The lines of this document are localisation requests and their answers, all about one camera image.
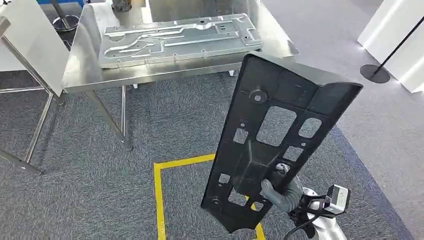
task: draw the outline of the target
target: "metal stand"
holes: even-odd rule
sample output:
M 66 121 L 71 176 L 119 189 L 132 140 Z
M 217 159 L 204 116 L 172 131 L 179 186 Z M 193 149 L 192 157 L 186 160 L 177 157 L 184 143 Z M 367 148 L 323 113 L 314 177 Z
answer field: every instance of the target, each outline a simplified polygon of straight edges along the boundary
M 44 105 L 44 109 L 41 113 L 41 117 L 38 121 L 37 127 L 35 129 L 35 133 L 32 137 L 31 143 L 29 145 L 29 149 L 26 152 L 25 159 L 22 161 L 16 156 L 0 149 L 0 157 L 8 160 L 12 164 L 14 164 L 17 167 L 20 167 L 21 169 L 24 169 L 25 171 L 32 173 L 32 174 L 41 174 L 41 171 L 37 169 L 36 167 L 30 165 L 31 158 L 34 153 L 34 149 L 36 147 L 37 141 L 40 136 L 40 132 L 43 128 L 44 122 L 46 120 L 47 114 L 49 113 L 50 104 L 52 103 L 52 100 L 55 100 L 57 104 L 62 105 L 64 103 L 63 97 L 59 97 L 56 95 L 55 92 L 53 92 L 47 83 L 43 80 L 43 78 L 38 74 L 38 72 L 31 66 L 31 64 L 25 59 L 24 56 L 13 46 L 13 44 L 8 40 L 6 36 L 4 36 L 4 32 L 6 29 L 10 26 L 10 22 L 7 20 L 7 18 L 0 16 L 0 40 L 1 42 L 7 47 L 7 49 L 16 57 L 16 59 L 19 60 L 19 62 L 26 68 L 26 70 L 31 74 L 31 76 L 37 81 L 40 86 L 36 87 L 22 87 L 22 88 L 9 88 L 9 89 L 0 89 L 0 94 L 8 94 L 8 93 L 23 93 L 23 92 L 29 92 L 29 91 L 38 91 L 38 90 L 45 90 L 48 93 L 48 99 L 47 102 Z
M 106 120 L 107 125 L 112 129 L 112 131 L 116 134 L 118 139 L 123 143 L 125 149 L 127 151 L 130 151 L 133 146 L 130 144 L 128 139 L 126 138 L 126 131 L 127 131 L 127 86 L 122 86 L 122 109 L 121 109 L 121 125 L 120 128 L 112 118 L 111 114 L 108 112 L 108 110 L 105 108 L 105 105 L 103 105 L 103 102 L 99 99 L 97 94 L 93 91 L 86 91 L 86 94 L 88 98 L 94 103 L 97 110 L 101 114 L 101 116 Z
M 50 2 L 56 10 L 57 15 L 59 15 L 59 17 L 53 20 L 52 24 L 54 29 L 56 29 L 58 32 L 70 32 L 76 29 L 80 18 L 75 15 L 65 15 L 64 11 L 56 0 L 50 0 Z
M 380 66 L 373 64 L 365 64 L 360 68 L 360 74 L 368 80 L 376 84 L 384 84 L 390 81 L 390 74 L 383 68 L 389 59 L 402 47 L 402 45 L 408 40 L 408 38 L 417 30 L 417 28 L 423 23 L 424 16 L 418 21 L 418 23 L 412 28 L 412 30 L 405 36 L 405 38 L 396 46 L 396 48 L 388 55 L 388 57 L 380 64 Z

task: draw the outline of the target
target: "stanchion base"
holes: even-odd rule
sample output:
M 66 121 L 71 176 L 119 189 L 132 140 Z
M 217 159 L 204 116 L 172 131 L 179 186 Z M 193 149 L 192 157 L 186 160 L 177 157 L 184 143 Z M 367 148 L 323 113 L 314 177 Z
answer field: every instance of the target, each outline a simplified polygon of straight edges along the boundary
M 390 81 L 390 74 L 381 68 L 376 74 L 374 72 L 379 68 L 377 65 L 365 64 L 360 67 L 360 74 L 368 80 L 376 84 L 385 84 Z
M 57 17 L 53 20 L 53 27 L 58 32 L 70 32 L 77 28 L 78 22 L 80 21 L 80 18 L 75 15 L 66 15 L 65 16 L 66 21 L 69 24 L 69 28 L 66 28 L 64 23 L 62 22 L 60 17 Z

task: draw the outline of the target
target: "yellow floor tape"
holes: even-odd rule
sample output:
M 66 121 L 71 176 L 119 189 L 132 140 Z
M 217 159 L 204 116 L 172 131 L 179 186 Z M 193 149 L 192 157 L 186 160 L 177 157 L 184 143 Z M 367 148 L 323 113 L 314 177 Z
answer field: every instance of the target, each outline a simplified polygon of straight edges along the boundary
M 156 198 L 156 225 L 157 225 L 157 239 L 165 240 L 167 238 L 165 232 L 165 215 L 164 215 L 164 199 L 162 195 L 162 180 L 161 180 L 161 170 L 180 167 L 190 164 L 198 164 L 206 161 L 212 161 L 215 158 L 215 154 L 191 157 L 180 160 L 173 160 L 161 163 L 153 164 L 153 175 L 154 175 L 154 194 Z M 259 223 L 256 228 L 256 239 L 264 240 L 264 230 L 262 225 Z

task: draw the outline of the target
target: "black plastic panel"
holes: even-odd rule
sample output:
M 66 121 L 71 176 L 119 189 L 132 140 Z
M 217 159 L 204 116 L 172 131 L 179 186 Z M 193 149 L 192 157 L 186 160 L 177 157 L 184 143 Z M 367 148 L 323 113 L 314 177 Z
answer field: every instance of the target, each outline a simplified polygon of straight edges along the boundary
M 282 193 L 362 87 L 333 73 L 289 60 L 260 52 L 247 54 L 238 75 L 201 207 L 230 233 L 242 228 L 254 229 L 272 206 L 260 195 L 261 181 L 271 176 L 277 164 L 288 165 L 289 171 L 274 186 Z M 293 111 L 296 116 L 277 146 L 257 140 L 264 118 L 273 106 Z M 300 136 L 299 130 L 309 118 L 319 120 L 321 124 L 312 137 Z M 240 129 L 248 133 L 244 143 L 233 140 Z M 283 157 L 289 147 L 295 154 L 300 153 L 295 161 Z M 221 174 L 230 176 L 228 183 L 219 183 Z M 228 200 L 233 188 L 249 197 L 244 206 Z M 251 209 L 254 202 L 263 204 L 260 211 Z

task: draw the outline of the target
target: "metal rod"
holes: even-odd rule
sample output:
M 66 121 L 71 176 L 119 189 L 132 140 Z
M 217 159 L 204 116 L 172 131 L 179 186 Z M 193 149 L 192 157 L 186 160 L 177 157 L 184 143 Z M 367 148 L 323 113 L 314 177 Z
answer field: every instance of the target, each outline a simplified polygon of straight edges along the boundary
M 130 145 L 128 140 L 125 138 L 124 134 L 119 129 L 118 125 L 108 112 L 108 110 L 105 108 L 105 105 L 103 105 L 103 102 L 99 99 L 99 97 L 96 95 L 96 93 L 93 90 L 86 91 L 86 94 L 88 98 L 94 103 L 99 113 L 102 115 L 104 120 L 106 120 L 107 125 L 109 125 L 110 128 L 112 128 L 112 131 L 115 133 L 115 135 L 118 137 L 118 139 L 123 143 L 126 150 L 131 150 L 133 146 Z
M 36 174 L 36 175 L 40 175 L 41 171 L 34 167 L 33 165 L 30 165 L 24 161 L 21 161 L 19 158 L 15 157 L 14 155 L 8 153 L 7 151 L 4 151 L 3 149 L 0 148 L 0 157 L 6 159 L 7 161 L 9 161 L 11 164 L 15 165 L 16 167 L 20 167 L 21 169 L 32 173 L 32 174 Z
M 123 136 L 127 132 L 127 86 L 122 86 L 122 107 L 120 110 L 120 131 Z
M 50 2 L 53 5 L 54 9 L 56 10 L 57 15 L 59 15 L 59 18 L 62 20 L 62 23 L 65 26 L 65 28 L 70 29 L 71 25 L 67 21 L 66 15 L 65 15 L 64 11 L 62 10 L 61 6 L 59 6 L 59 3 L 56 0 L 50 0 Z
M 38 74 L 38 72 L 33 68 L 33 66 L 25 59 L 24 56 L 13 46 L 13 44 L 7 39 L 7 37 L 3 36 L 1 41 L 7 47 L 7 49 L 14 55 L 16 59 L 25 67 L 29 74 L 40 84 L 49 94 L 53 94 L 53 99 L 57 102 L 57 104 L 62 105 L 64 100 L 62 97 L 56 95 L 54 91 L 52 91 L 49 85 L 44 81 L 44 79 Z
M 378 66 L 377 70 L 374 71 L 372 77 L 374 77 L 389 61 L 389 59 L 399 50 L 400 47 L 408 40 L 408 38 L 417 30 L 417 28 L 424 22 L 424 16 L 418 21 L 418 23 L 412 28 L 412 30 L 406 35 L 406 37 L 396 46 L 396 48 L 389 54 L 389 56 L 383 61 L 380 66 Z
M 7 88 L 0 89 L 0 94 L 23 93 L 30 91 L 44 90 L 42 86 L 22 87 L 22 88 Z
M 43 128 L 44 122 L 46 121 L 47 114 L 49 113 L 50 104 L 52 103 L 53 95 L 49 94 L 47 102 L 44 105 L 44 109 L 42 110 L 41 117 L 38 121 L 37 128 L 35 129 L 34 136 L 32 136 L 31 143 L 29 144 L 29 149 L 26 152 L 25 162 L 28 164 L 31 161 L 31 157 L 33 156 L 34 149 L 36 148 L 37 141 L 40 137 L 41 129 Z

